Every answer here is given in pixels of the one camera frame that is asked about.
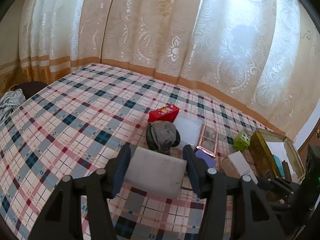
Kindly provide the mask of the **white cardboard box red seal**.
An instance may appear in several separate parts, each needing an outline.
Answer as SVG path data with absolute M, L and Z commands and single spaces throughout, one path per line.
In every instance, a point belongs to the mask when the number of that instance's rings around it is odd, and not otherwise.
M 258 183 L 253 170 L 240 151 L 229 154 L 223 158 L 220 167 L 228 177 L 240 178 L 243 175 L 247 175 L 251 177 L 255 184 Z

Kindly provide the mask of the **green soccer dice cube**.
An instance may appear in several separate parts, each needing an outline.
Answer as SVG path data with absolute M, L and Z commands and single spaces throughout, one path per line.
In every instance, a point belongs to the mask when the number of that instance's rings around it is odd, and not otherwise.
M 250 146 L 251 137 L 245 132 L 241 131 L 233 141 L 233 148 L 236 151 L 244 152 Z

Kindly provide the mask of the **purple block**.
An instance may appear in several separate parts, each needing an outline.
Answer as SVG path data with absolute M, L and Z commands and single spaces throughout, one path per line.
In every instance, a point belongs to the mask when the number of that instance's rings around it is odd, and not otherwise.
M 214 168 L 216 165 L 216 161 L 210 155 L 203 152 L 201 149 L 197 149 L 195 152 L 197 158 L 203 159 L 209 168 Z

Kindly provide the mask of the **clear plastic toothpick box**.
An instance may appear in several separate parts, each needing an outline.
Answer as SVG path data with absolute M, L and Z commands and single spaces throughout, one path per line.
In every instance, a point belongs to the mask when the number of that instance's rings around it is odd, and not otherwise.
M 196 116 L 179 112 L 173 124 L 179 132 L 181 139 L 177 148 L 182 150 L 185 145 L 191 145 L 194 148 L 198 142 L 203 121 Z

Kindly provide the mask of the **grey black sock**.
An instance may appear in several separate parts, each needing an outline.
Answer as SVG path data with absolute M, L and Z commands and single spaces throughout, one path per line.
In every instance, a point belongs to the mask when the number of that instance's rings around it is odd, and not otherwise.
M 148 123 L 146 143 L 150 150 L 170 155 L 170 149 L 177 147 L 181 137 L 176 126 L 169 121 L 154 121 Z

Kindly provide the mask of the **red printed box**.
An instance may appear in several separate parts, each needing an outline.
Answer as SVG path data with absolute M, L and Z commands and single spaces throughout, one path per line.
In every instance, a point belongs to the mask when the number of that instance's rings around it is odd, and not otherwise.
M 180 109 L 175 105 L 167 105 L 149 113 L 148 122 L 168 121 L 173 123 Z

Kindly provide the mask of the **teal block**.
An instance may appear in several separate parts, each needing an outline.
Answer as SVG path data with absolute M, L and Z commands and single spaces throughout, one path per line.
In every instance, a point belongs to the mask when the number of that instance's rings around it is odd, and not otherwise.
M 279 157 L 277 157 L 276 155 L 273 155 L 273 158 L 274 158 L 274 161 L 276 162 L 276 165 L 277 165 L 277 168 L 280 172 L 281 178 L 285 178 L 284 169 L 282 166 L 281 159 Z

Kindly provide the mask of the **gold tin storage box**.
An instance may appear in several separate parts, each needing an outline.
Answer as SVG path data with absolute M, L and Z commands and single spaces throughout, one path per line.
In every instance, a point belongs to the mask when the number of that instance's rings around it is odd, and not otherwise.
M 273 155 L 281 159 L 288 180 L 300 183 L 305 177 L 301 158 L 288 137 L 259 128 L 251 136 L 248 148 L 258 176 L 265 179 L 281 177 Z

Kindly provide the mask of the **wooden door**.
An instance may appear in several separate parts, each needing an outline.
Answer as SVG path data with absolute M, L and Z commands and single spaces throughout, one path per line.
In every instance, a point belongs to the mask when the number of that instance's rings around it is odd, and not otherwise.
M 319 146 L 320 140 L 317 138 L 317 135 L 316 135 L 316 131 L 319 129 L 319 126 L 320 126 L 320 119 L 317 121 L 317 124 L 315 125 L 315 127 L 311 131 L 310 135 L 307 137 L 306 141 L 298 149 L 298 154 L 301 158 L 301 161 L 302 161 L 304 168 L 306 168 L 306 159 L 308 156 L 308 146 L 309 145 Z

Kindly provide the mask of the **plaid tablecloth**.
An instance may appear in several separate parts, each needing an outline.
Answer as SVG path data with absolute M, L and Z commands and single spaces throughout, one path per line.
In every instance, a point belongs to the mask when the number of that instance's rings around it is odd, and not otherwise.
M 218 132 L 216 167 L 240 131 L 268 129 L 236 108 L 129 70 L 92 64 L 52 83 L 1 125 L 1 216 L 18 239 L 29 233 L 65 174 L 84 177 L 124 145 L 145 147 L 149 112 L 173 104 Z M 184 177 L 168 199 L 123 184 L 109 200 L 118 239 L 195 239 L 205 200 Z

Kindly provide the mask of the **grey knitted cloth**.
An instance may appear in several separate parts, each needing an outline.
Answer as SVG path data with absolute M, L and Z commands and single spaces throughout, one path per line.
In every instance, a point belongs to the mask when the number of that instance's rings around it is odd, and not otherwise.
M 0 100 L 0 121 L 4 122 L 25 101 L 21 89 L 6 92 Z

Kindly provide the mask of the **dark brown chair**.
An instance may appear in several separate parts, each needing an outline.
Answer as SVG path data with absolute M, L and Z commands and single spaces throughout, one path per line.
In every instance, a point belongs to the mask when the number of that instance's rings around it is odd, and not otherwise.
M 13 85 L 9 88 L 9 91 L 16 91 L 18 89 L 22 90 L 22 93 L 25 97 L 25 99 L 29 99 L 32 96 L 34 96 L 36 93 L 41 91 L 47 87 L 47 84 L 40 82 L 40 81 L 30 81 L 30 82 L 25 82 L 19 85 Z

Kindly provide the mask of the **cream lace curtain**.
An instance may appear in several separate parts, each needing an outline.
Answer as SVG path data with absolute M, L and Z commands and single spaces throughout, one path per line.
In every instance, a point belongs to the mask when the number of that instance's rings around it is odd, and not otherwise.
M 1 92 L 103 63 L 211 94 L 289 138 L 319 102 L 319 32 L 299 0 L 14 0 Z

